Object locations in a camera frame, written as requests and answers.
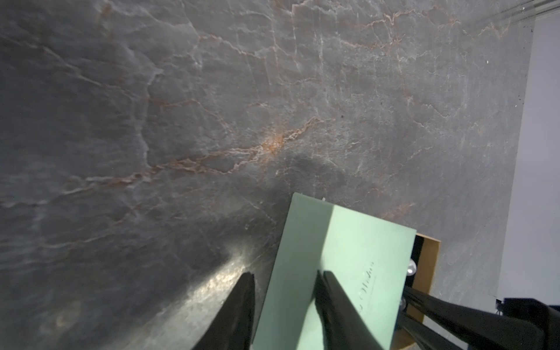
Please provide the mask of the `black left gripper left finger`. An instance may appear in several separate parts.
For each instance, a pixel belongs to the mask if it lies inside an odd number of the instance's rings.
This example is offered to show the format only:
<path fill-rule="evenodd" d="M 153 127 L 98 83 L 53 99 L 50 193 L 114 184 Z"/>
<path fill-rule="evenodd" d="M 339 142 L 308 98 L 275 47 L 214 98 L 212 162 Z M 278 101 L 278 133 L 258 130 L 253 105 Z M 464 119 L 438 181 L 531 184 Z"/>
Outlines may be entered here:
<path fill-rule="evenodd" d="M 243 273 L 193 350 L 251 349 L 255 316 L 255 276 Z"/>

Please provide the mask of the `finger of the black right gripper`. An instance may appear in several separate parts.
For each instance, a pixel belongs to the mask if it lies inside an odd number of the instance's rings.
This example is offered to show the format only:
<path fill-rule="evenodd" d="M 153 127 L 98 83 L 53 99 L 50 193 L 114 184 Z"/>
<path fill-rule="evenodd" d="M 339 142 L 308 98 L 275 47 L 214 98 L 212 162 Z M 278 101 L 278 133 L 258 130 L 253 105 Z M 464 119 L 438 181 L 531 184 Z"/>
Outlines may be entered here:
<path fill-rule="evenodd" d="M 404 329 L 421 349 L 428 350 L 461 350 L 456 344 L 424 326 L 409 315 L 400 312 L 397 325 Z"/>
<path fill-rule="evenodd" d="M 528 321 L 449 303 L 406 287 L 403 297 L 422 314 L 476 349 L 543 349 L 544 331 Z"/>

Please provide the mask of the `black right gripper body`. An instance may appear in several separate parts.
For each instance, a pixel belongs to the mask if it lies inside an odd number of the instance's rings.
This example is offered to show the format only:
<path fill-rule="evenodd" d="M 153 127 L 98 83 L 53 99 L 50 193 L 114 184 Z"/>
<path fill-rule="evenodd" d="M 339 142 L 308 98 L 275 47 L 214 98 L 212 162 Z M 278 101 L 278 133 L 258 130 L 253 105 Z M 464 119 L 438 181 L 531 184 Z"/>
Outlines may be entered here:
<path fill-rule="evenodd" d="M 497 306 L 504 316 L 531 322 L 544 332 L 545 349 L 559 349 L 559 306 L 531 298 L 506 298 Z"/>

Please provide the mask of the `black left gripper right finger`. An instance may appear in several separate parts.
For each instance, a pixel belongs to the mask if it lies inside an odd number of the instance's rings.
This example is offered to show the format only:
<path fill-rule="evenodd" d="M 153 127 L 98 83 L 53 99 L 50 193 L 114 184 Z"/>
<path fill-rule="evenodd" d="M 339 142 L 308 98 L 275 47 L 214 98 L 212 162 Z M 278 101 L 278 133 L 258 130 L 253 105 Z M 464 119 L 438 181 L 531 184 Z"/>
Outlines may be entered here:
<path fill-rule="evenodd" d="M 325 349 L 381 348 L 333 272 L 317 273 L 314 296 Z"/>

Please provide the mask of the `mint green jewelry box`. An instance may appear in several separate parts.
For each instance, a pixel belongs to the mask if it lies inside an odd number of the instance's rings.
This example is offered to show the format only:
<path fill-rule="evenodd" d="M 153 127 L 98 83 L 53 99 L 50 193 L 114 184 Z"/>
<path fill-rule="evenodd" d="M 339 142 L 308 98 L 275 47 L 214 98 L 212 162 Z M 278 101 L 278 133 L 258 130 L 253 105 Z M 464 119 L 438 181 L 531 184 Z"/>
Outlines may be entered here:
<path fill-rule="evenodd" d="M 331 271 L 383 348 L 410 349 L 414 339 L 396 329 L 403 288 L 430 292 L 439 250 L 412 228 L 294 194 L 253 348 L 321 349 L 314 285 Z M 417 272 L 407 277 L 410 259 Z"/>

